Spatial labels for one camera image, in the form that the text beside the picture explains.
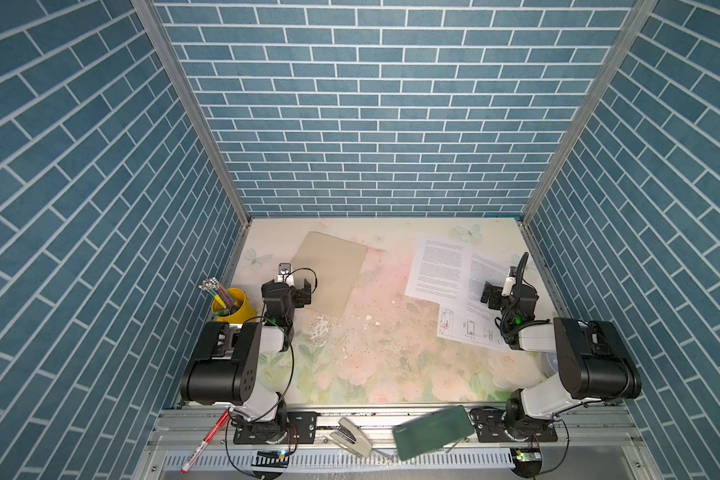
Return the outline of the beige cardboard folder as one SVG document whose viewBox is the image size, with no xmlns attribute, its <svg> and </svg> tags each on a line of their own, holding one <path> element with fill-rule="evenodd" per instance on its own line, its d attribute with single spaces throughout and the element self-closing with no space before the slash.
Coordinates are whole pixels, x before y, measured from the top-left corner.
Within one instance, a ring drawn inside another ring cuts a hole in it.
<svg viewBox="0 0 720 480">
<path fill-rule="evenodd" d="M 319 232 L 309 232 L 292 260 L 298 287 L 307 280 L 315 291 L 309 308 L 341 317 L 357 282 L 367 247 Z"/>
</svg>

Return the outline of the printed text paper sheet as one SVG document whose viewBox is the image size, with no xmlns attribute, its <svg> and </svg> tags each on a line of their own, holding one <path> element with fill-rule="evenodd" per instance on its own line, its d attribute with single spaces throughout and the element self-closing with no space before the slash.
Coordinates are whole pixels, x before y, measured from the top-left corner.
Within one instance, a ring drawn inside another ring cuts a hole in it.
<svg viewBox="0 0 720 480">
<path fill-rule="evenodd" d="M 421 237 L 416 244 L 405 295 L 457 307 L 468 296 L 472 248 L 464 243 Z"/>
</svg>

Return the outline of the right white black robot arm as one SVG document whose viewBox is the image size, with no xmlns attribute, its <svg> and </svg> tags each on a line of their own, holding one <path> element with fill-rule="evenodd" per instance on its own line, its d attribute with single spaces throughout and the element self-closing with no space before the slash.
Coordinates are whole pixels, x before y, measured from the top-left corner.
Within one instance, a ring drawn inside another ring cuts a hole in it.
<svg viewBox="0 0 720 480">
<path fill-rule="evenodd" d="M 495 320 L 512 350 L 551 353 L 557 372 L 536 386 L 518 389 L 501 423 L 510 435 L 544 432 L 561 413 L 641 394 L 642 379 L 623 339 L 610 322 L 535 317 L 536 289 L 515 279 L 510 287 L 484 285 L 481 301 L 500 312 Z"/>
</svg>

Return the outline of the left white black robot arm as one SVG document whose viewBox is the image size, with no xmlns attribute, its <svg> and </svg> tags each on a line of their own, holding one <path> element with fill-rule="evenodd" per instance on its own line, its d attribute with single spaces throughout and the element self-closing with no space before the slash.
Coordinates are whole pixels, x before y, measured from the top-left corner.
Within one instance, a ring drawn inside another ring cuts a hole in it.
<svg viewBox="0 0 720 480">
<path fill-rule="evenodd" d="M 216 318 L 205 323 L 180 381 L 185 402 L 227 406 L 234 428 L 255 433 L 283 432 L 288 426 L 286 393 L 257 379 L 259 357 L 293 350 L 295 311 L 311 303 L 318 282 L 298 287 L 285 273 L 262 285 L 264 310 L 258 314 L 242 290 L 211 278 L 201 289 L 214 297 Z"/>
</svg>

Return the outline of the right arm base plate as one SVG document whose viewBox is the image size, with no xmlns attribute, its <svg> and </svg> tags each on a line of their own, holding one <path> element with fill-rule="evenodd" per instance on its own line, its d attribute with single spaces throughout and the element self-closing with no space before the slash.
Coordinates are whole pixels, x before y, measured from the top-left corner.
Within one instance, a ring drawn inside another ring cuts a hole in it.
<svg viewBox="0 0 720 480">
<path fill-rule="evenodd" d="M 558 441 L 557 432 L 550 420 L 520 418 L 513 412 L 493 407 L 473 408 L 469 411 L 469 417 L 480 443 Z"/>
</svg>

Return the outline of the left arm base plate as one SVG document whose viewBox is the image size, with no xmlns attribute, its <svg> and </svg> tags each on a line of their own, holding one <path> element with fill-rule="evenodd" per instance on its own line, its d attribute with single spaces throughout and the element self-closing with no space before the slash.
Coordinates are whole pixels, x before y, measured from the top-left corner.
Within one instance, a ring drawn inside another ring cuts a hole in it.
<svg viewBox="0 0 720 480">
<path fill-rule="evenodd" d="M 317 418 L 315 411 L 294 411 L 287 414 L 280 412 L 268 421 L 238 423 L 232 442 L 235 445 L 277 444 L 286 442 L 289 434 L 295 434 L 294 441 L 299 445 L 313 444 Z"/>
</svg>

